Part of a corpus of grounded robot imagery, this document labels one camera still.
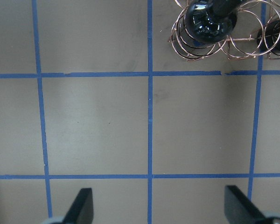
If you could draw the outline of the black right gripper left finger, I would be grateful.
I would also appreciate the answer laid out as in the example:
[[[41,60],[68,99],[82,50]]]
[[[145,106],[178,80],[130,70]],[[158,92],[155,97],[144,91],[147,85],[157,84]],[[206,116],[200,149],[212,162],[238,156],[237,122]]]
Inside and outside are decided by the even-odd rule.
[[[92,224],[93,195],[92,188],[80,189],[70,209],[63,218],[64,224]]]

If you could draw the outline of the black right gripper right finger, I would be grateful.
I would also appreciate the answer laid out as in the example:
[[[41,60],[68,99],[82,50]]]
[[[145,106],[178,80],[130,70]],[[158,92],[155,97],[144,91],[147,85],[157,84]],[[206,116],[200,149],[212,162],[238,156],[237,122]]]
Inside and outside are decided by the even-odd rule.
[[[230,224],[266,224],[267,218],[236,186],[224,188],[224,215]]]

